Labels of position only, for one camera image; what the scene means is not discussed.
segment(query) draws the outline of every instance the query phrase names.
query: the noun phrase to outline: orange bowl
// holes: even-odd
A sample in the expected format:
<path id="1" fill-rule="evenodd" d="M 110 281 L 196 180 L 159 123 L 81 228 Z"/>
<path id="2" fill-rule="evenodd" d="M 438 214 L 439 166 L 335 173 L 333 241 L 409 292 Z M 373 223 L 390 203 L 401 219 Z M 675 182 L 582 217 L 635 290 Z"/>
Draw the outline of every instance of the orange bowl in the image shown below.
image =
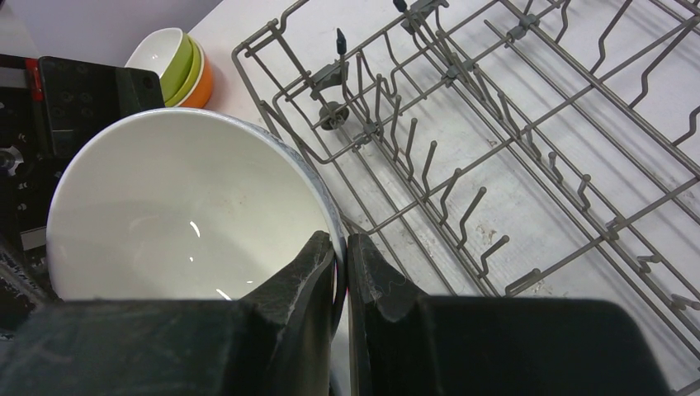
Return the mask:
<path id="1" fill-rule="evenodd" d="M 195 82 L 195 86 L 192 88 L 189 94 L 180 101 L 175 107 L 193 107 L 196 109 L 203 108 L 211 97 L 212 91 L 214 91 L 214 71 L 211 69 L 211 62 L 209 58 L 206 57 L 204 50 L 201 45 L 195 41 L 197 48 L 202 54 L 202 70 L 201 76 L 198 81 Z"/>

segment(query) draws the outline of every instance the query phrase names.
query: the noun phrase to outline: red part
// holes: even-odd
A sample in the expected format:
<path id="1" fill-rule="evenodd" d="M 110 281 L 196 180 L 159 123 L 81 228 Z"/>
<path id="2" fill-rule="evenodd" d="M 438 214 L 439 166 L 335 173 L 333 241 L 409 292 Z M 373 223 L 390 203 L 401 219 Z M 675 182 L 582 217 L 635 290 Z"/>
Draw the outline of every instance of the red part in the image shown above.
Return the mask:
<path id="1" fill-rule="evenodd" d="M 44 100 L 44 90 L 41 86 L 41 78 L 39 77 L 39 61 L 37 59 L 25 59 L 26 72 L 29 74 L 29 86 L 31 89 L 31 98 L 34 101 Z"/>

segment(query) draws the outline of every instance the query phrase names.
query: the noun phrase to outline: white ceramic bowl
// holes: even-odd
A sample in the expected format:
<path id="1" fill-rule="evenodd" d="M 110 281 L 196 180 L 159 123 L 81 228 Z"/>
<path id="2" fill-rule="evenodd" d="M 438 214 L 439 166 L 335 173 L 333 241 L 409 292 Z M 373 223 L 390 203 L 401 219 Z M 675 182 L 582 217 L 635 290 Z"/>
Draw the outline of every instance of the white ceramic bowl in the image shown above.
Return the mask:
<path id="1" fill-rule="evenodd" d="M 320 229 L 343 260 L 324 184 L 267 131 L 212 111 L 146 111 L 90 140 L 61 177 L 50 277 L 63 299 L 237 299 Z"/>

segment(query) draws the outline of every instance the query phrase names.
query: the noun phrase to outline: green bowl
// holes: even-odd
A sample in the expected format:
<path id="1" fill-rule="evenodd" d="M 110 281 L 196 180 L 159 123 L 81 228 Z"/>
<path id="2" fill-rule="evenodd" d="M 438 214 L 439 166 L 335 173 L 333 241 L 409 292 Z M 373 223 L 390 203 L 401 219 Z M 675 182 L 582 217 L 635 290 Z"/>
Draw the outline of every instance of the green bowl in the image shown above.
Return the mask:
<path id="1" fill-rule="evenodd" d="M 177 27 L 148 35 L 126 62 L 127 68 L 152 70 L 160 77 L 163 100 L 170 101 L 187 80 L 195 50 L 189 36 Z"/>
<path id="2" fill-rule="evenodd" d="M 197 45 L 190 36 L 188 36 L 187 39 L 190 40 L 190 45 L 194 49 L 192 51 L 192 66 L 190 67 L 190 71 L 185 77 L 185 82 L 182 84 L 180 89 L 178 89 L 177 92 L 175 92 L 175 95 L 173 95 L 173 97 L 165 101 L 165 106 L 167 107 L 173 107 L 177 105 L 182 99 L 184 99 L 187 96 L 187 94 L 195 86 L 196 80 L 199 77 L 201 71 L 201 63 L 203 58 L 202 53 L 200 52 L 199 48 L 197 48 Z"/>

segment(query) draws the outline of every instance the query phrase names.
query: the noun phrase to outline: stacked bowls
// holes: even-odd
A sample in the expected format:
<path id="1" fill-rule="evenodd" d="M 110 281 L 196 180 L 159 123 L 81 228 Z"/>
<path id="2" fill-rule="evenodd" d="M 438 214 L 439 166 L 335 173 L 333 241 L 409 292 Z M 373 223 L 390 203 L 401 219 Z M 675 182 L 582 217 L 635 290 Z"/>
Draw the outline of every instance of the stacked bowls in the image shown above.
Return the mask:
<path id="1" fill-rule="evenodd" d="M 214 74 L 201 45 L 175 27 L 148 35 L 126 67 L 155 72 L 167 107 L 202 108 L 214 89 Z"/>

